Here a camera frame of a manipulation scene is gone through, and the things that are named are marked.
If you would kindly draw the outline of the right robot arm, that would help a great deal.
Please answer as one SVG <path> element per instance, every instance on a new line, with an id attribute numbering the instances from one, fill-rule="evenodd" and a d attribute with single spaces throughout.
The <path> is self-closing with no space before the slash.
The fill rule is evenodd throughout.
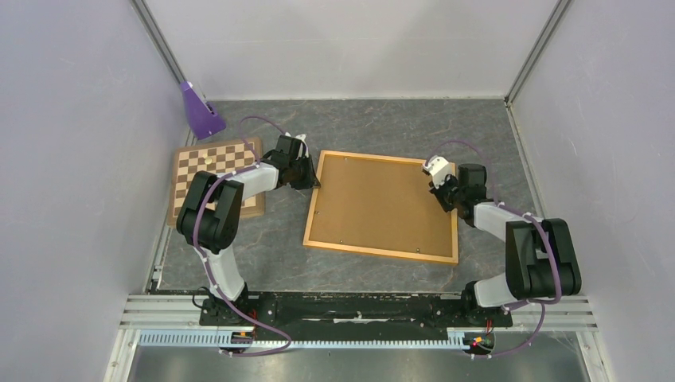
<path id="1" fill-rule="evenodd" d="M 468 283 L 462 292 L 459 312 L 465 322 L 479 325 L 494 309 L 510 312 L 534 302 L 552 305 L 581 291 L 581 272 L 565 220 L 542 219 L 489 198 L 485 166 L 465 164 L 453 173 L 445 158 L 434 156 L 422 171 L 445 212 L 456 212 L 467 225 L 505 245 L 504 272 Z"/>

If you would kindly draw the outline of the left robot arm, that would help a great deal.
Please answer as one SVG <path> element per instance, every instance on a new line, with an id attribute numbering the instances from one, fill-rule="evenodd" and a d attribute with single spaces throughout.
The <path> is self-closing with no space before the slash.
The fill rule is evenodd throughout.
<path id="1" fill-rule="evenodd" d="M 199 256 L 206 290 L 220 316 L 232 325 L 248 319 L 248 288 L 238 271 L 233 242 L 244 202 L 286 185 L 296 190 L 320 186 L 304 135 L 281 134 L 260 154 L 252 140 L 188 153 L 192 178 L 176 219 L 176 229 Z"/>

